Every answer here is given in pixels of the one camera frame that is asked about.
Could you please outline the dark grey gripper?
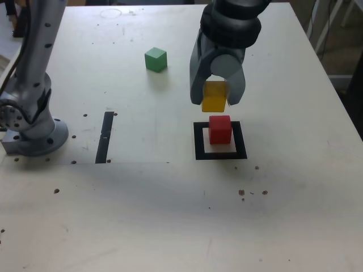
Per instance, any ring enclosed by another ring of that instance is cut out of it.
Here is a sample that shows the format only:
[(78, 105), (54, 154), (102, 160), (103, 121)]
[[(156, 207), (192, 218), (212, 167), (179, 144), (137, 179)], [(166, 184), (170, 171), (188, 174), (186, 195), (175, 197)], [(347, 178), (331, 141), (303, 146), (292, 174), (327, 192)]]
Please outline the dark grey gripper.
[(240, 102), (246, 87), (242, 63), (245, 49), (231, 49), (215, 44), (202, 31), (198, 32), (189, 62), (189, 86), (192, 104), (200, 105), (203, 100), (204, 83), (210, 71), (224, 78), (227, 84), (229, 105)]

